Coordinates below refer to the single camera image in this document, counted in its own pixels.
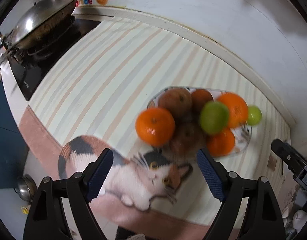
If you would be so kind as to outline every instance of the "wall trim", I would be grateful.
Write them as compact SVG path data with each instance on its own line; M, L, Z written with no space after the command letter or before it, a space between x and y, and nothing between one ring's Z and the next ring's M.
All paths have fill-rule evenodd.
M247 78L252 84L254 84L265 97L274 105L281 116L286 120L290 127L296 124L292 114L286 108L279 96L265 83L265 81L241 58L225 48L212 38L197 32L190 27L174 22L172 20L159 17L153 14L144 13L131 9L115 8L115 7L100 7L100 6L85 6L78 7L74 11L74 15L77 18L93 19L97 20L95 16L109 16L109 17L123 17L137 21L141 21L158 28L173 32L199 46L206 49L210 53L222 59L224 62L233 67L241 75Z

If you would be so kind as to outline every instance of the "silver bolt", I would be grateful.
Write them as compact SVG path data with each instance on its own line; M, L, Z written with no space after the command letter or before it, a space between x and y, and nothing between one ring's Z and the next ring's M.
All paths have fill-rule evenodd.
M236 178L236 177L237 177L237 173L235 173L234 171L230 171L230 172L228 173L228 175L229 175L229 177L231 177L231 178Z
M261 177L260 177L260 180L261 180L263 183L268 182L268 179L267 179L266 177L264 177L264 176L261 176Z
M49 182L50 181L50 177L44 177L43 179L42 179L42 182L43 183L47 183L47 182Z
M81 171L77 171L77 172L75 172L75 173L73 174L73 176L74 176L76 179L78 179L78 178L80 178L80 177L82 176L82 172L81 172Z

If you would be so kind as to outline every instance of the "striped tablecloth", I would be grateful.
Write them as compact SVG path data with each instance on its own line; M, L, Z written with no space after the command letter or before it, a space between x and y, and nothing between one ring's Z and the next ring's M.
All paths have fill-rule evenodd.
M261 91L231 66L169 31L125 18L103 21L55 64L29 105L61 145L79 135L95 135L130 157L149 149L135 132L137 115L155 94L172 85L233 91L260 107L263 121L253 129L246 152L220 161L243 178L267 176L277 193L282 163L277 160L274 171L268 168L270 143L289 138L289 126ZM196 165L177 199L172 205L156 198L151 208L208 225L220 206Z

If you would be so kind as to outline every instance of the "fruit plate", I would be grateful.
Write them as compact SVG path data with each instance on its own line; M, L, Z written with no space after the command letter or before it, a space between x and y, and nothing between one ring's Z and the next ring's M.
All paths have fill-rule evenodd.
M158 106L158 100L162 94L164 94L167 90L173 89L173 88L183 88L188 90L191 94L196 91L197 89L203 89L208 91L213 99L215 100L217 97L219 97L221 94L226 93L227 91L224 90L217 90L217 89L206 89L206 88L196 88L196 87L179 87L179 86L172 86L167 87L164 90L160 91L158 94L156 94L148 103L147 109L151 107L157 107ZM181 121L182 122L190 122L193 121L195 118L194 114L188 114L186 117L184 117ZM239 154L246 150L249 141L252 136L252 128L251 126L244 124L242 126L239 126L237 128L231 129L232 133L235 136L235 146L231 150L229 154ZM195 162L196 161L196 150L193 152L187 152L185 155L177 155L173 153L169 145L166 144L163 147L159 149L161 151L162 155L166 158L168 158L170 161L177 162L177 163L183 163L183 162Z

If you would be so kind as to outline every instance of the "pink border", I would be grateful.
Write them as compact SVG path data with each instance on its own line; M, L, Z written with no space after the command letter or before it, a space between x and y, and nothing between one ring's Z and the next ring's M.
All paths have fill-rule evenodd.
M19 130L32 153L50 176L59 179L55 167L58 167L58 156L62 146L47 131L30 106L27 106L21 118ZM157 211L138 211L125 206L112 195L93 200L90 207L117 225L161 240L201 240L209 229L209 226L189 223ZM238 232L233 229L230 239L235 239Z

